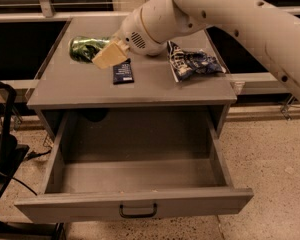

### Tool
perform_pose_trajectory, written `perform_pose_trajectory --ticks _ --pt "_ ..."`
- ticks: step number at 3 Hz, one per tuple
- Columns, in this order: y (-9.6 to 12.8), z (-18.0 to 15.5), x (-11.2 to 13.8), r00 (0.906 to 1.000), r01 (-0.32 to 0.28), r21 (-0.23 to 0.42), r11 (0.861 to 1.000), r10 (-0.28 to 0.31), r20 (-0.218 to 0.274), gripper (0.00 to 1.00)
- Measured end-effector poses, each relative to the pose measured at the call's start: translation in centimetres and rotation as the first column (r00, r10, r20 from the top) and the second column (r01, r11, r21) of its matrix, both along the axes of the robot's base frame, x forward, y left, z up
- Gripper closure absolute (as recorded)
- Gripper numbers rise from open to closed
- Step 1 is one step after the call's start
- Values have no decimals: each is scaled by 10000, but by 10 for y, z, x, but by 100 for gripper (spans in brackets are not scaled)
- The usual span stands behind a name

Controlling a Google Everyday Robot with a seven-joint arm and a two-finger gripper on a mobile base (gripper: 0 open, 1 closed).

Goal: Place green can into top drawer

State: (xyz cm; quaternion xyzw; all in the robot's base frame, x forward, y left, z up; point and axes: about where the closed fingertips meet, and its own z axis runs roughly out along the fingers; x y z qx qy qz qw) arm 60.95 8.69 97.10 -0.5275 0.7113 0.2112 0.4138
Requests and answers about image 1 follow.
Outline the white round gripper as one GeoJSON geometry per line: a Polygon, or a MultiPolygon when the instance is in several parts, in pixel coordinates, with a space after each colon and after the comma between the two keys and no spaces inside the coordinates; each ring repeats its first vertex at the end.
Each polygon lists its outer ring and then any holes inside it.
{"type": "Polygon", "coordinates": [[[100,69],[126,61],[129,48],[133,53],[149,56],[157,56],[166,48],[165,44],[154,41],[147,33],[141,9],[130,13],[123,20],[119,32],[115,32],[110,40],[111,42],[92,59],[92,63],[100,69]]]}

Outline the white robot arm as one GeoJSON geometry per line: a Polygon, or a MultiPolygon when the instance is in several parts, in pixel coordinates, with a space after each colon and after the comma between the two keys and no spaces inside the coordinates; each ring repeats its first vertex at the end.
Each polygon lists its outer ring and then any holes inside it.
{"type": "Polygon", "coordinates": [[[92,62],[104,69],[130,52],[155,56],[167,41],[209,25],[234,37],[300,102],[300,19],[263,0],[149,0],[92,62]]]}

